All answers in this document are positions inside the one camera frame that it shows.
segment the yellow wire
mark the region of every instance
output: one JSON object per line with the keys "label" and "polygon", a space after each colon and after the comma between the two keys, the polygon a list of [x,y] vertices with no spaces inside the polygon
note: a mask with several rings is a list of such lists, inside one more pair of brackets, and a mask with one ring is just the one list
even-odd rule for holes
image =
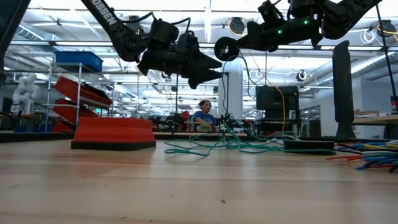
{"label": "yellow wire", "polygon": [[229,29],[229,31],[230,31],[231,33],[233,33],[233,34],[235,34],[235,35],[245,35],[245,34],[237,34],[237,33],[233,32],[233,31],[231,30],[231,22],[232,22],[232,21],[228,21],[228,29]]}
{"label": "yellow wire", "polygon": [[[377,30],[381,31],[380,25],[377,26]],[[383,32],[386,33],[386,34],[398,34],[398,32],[389,32],[389,31],[383,31]]]}
{"label": "yellow wire", "polygon": [[283,106],[283,110],[284,110],[284,122],[283,122],[283,125],[282,125],[282,132],[284,132],[284,131],[285,131],[285,122],[286,122],[286,114],[285,114],[285,96],[284,96],[284,94],[282,93],[282,91],[281,91],[277,86],[275,86],[274,84],[272,84],[272,82],[270,82],[270,81],[268,80],[268,78],[262,73],[262,71],[261,71],[261,69],[260,69],[260,66],[257,64],[256,59],[254,59],[253,54],[251,53],[250,50],[249,50],[249,53],[250,53],[251,57],[253,58],[253,61],[254,61],[254,63],[256,64],[257,68],[258,68],[259,71],[261,72],[261,75],[264,76],[264,78],[266,78],[266,80],[267,80],[272,86],[274,86],[274,88],[277,89],[277,90],[279,91],[279,93],[282,95],[282,106]]}
{"label": "yellow wire", "polygon": [[386,146],[394,148],[394,149],[398,149],[398,145],[396,145],[396,144],[387,143]]}
{"label": "yellow wire", "polygon": [[363,144],[363,146],[368,149],[385,149],[385,147],[382,147],[382,146],[373,146],[373,145],[369,145],[369,144]]}

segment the red storage bin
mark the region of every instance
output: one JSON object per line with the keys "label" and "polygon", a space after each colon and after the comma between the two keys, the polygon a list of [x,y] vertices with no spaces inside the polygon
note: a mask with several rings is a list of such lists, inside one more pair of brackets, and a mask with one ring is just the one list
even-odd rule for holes
{"label": "red storage bin", "polygon": [[[77,102],[78,84],[65,77],[60,77],[54,87],[58,92],[70,98],[72,101]],[[80,85],[80,103],[84,105],[94,106],[101,109],[109,109],[113,101],[110,100],[105,94],[99,94],[93,91],[93,87],[86,87]]]}
{"label": "red storage bin", "polygon": [[74,132],[76,126],[68,123],[67,121],[57,121],[52,132],[54,133],[65,133],[65,132]]}
{"label": "red storage bin", "polygon": [[[73,101],[59,98],[55,104],[58,105],[76,105]],[[65,120],[69,121],[69,123],[76,125],[76,108],[74,107],[64,107],[64,106],[56,106],[53,109],[54,112],[59,114]],[[98,115],[91,110],[85,108],[83,105],[80,105],[79,109],[79,118],[82,117],[93,117],[96,118]]]}

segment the woman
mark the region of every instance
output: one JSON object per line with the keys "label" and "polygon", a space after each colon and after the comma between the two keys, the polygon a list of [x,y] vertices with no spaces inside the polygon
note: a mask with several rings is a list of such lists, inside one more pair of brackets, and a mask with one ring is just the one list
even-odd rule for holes
{"label": "woman", "polygon": [[204,124],[199,124],[200,127],[198,128],[199,131],[212,131],[212,124],[215,124],[215,119],[213,115],[209,114],[211,110],[211,103],[208,100],[202,100],[199,102],[200,111],[197,111],[193,115],[193,120],[196,122],[201,122]]}

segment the white column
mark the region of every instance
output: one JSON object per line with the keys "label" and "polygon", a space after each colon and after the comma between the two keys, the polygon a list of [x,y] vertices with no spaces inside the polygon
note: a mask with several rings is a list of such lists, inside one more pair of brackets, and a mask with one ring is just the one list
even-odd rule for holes
{"label": "white column", "polygon": [[[224,72],[229,72],[229,103],[228,112],[234,116],[235,119],[242,119],[243,117],[243,68],[241,61],[237,58],[225,65]],[[226,75],[219,80],[218,84],[218,114],[225,114],[226,111],[223,106],[224,95],[227,94],[228,79]],[[227,108],[227,97],[224,102]]]}

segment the white robot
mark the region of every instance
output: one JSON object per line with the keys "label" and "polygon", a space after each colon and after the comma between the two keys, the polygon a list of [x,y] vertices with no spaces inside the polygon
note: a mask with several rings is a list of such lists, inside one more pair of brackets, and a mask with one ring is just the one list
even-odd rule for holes
{"label": "white robot", "polygon": [[19,78],[18,88],[12,95],[11,113],[32,113],[34,100],[40,97],[40,87],[35,85],[34,83],[36,78],[36,74],[31,74],[27,77]]}

